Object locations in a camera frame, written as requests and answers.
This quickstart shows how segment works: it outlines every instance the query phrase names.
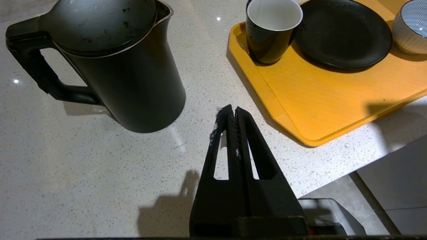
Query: white speckled countertop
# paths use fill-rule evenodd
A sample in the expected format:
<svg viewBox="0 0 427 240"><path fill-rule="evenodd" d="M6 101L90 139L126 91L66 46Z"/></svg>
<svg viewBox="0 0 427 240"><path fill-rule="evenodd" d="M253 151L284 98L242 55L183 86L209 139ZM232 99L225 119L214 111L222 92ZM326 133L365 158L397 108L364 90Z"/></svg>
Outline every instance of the white speckled countertop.
<svg viewBox="0 0 427 240"><path fill-rule="evenodd" d="M253 115L297 197L427 134L424 97L323 146L300 145L274 124L226 57L246 0L167 2L187 101L181 116L155 133L130 132L100 107L54 100L0 46L2 238L186 236L209 134L227 104ZM29 17L1 23L0 34ZM58 53L42 53L65 83L82 84Z"/></svg>

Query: bowl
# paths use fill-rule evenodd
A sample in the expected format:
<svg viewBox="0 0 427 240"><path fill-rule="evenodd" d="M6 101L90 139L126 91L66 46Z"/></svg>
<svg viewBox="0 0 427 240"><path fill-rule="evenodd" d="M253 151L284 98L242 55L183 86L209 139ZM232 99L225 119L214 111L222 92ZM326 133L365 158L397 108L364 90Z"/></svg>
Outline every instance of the bowl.
<svg viewBox="0 0 427 240"><path fill-rule="evenodd" d="M410 54L427 54L427 0L411 0L393 22L397 47Z"/></svg>

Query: plate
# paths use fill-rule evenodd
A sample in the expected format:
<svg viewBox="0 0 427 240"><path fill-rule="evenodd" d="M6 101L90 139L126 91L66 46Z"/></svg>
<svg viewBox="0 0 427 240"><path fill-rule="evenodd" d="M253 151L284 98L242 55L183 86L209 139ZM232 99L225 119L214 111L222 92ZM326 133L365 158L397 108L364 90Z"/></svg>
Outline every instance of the plate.
<svg viewBox="0 0 427 240"><path fill-rule="evenodd" d="M370 67L387 56L393 36L384 19L352 0L310 0L295 42L309 57L344 69Z"/></svg>

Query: kettle lid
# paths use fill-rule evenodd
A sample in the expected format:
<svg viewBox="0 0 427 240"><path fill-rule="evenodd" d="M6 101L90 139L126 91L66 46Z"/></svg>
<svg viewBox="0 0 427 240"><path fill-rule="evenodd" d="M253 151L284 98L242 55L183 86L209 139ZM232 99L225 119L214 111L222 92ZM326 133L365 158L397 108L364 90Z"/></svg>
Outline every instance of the kettle lid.
<svg viewBox="0 0 427 240"><path fill-rule="evenodd" d="M131 46L154 26L155 0L59 0L39 29L71 53L101 56Z"/></svg>

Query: electric kettle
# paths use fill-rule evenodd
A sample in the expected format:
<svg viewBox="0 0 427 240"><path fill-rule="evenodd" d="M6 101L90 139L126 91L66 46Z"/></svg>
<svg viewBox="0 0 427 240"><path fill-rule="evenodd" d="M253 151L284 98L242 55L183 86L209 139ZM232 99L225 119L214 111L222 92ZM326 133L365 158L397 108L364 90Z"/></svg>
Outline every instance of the electric kettle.
<svg viewBox="0 0 427 240"><path fill-rule="evenodd" d="M103 105L125 128L154 132L185 104L167 42L172 15L160 0L59 0L50 12L10 25L6 46L55 99ZM62 83L43 48L58 50L87 87Z"/></svg>

